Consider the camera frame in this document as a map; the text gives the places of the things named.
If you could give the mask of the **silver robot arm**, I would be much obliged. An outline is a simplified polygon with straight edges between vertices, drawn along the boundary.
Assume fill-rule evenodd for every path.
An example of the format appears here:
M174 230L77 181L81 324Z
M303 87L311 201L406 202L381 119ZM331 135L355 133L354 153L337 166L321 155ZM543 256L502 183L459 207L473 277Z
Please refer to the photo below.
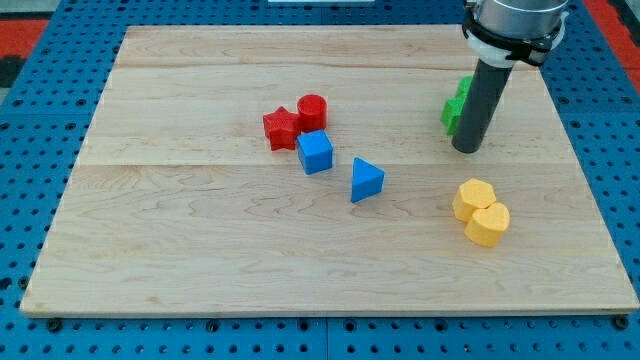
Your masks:
M472 0L462 31L479 59L494 68L541 66L565 35L568 0Z

